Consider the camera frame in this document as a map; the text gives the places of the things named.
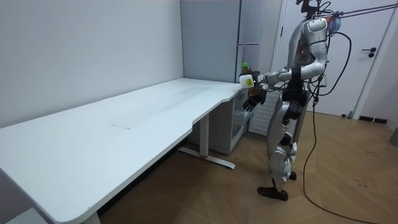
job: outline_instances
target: white door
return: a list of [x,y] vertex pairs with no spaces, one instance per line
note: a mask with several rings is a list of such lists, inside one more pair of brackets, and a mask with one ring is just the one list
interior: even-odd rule
[[[397,0],[333,0],[329,9],[349,12],[395,3],[397,3]],[[296,5],[295,1],[287,1],[283,33],[280,39],[276,65],[274,66],[275,70],[280,70],[286,66],[290,37],[299,21],[304,19],[304,14],[300,12],[300,9],[301,5]],[[315,108],[316,112],[341,116],[354,111],[376,58],[369,57],[371,52],[366,49],[377,48],[375,52],[377,55],[393,12],[394,10],[390,9],[341,20],[341,29],[339,31],[347,34],[353,41],[351,58],[333,93],[320,97],[320,102]],[[343,36],[336,34],[332,38],[328,54],[330,63],[325,72],[328,86],[322,88],[321,93],[328,93],[335,84],[346,62],[348,47],[348,40]],[[311,102],[308,105],[308,110],[312,110]]]

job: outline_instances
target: refrigerator handle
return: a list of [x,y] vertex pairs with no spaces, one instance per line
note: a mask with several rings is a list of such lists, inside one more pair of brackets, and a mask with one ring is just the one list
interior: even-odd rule
[[260,46],[260,44],[256,44],[256,43],[246,43],[246,44],[238,44],[238,46]]

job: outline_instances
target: desk top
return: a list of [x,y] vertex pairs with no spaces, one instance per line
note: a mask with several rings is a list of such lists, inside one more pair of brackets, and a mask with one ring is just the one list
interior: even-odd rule
[[180,78],[2,128],[0,169],[55,223],[81,223],[240,89]]

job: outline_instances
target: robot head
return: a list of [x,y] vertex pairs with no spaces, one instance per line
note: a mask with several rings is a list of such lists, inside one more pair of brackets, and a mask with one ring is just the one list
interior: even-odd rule
[[318,10],[322,0],[317,0],[317,6],[310,6],[310,1],[312,0],[296,0],[296,4],[299,5],[303,2],[303,6],[301,7],[301,12],[307,13],[307,19],[311,19],[313,15],[315,15]]

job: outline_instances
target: desk foot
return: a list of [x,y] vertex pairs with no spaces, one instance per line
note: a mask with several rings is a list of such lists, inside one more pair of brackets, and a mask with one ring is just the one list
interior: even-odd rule
[[215,158],[213,156],[207,156],[206,158],[204,158],[204,157],[200,156],[199,152],[196,152],[196,151],[191,150],[191,149],[187,149],[186,147],[181,147],[178,150],[180,152],[185,152],[185,153],[188,153],[189,155],[193,155],[193,156],[199,157],[201,159],[205,159],[205,160],[210,161],[210,162],[215,162],[215,163],[217,163],[219,165],[225,166],[226,168],[235,169],[235,164],[233,164],[232,162],[224,161],[222,159],[218,159],[218,158]]
[[90,217],[86,219],[82,224],[101,224],[100,218],[97,213],[92,214]]

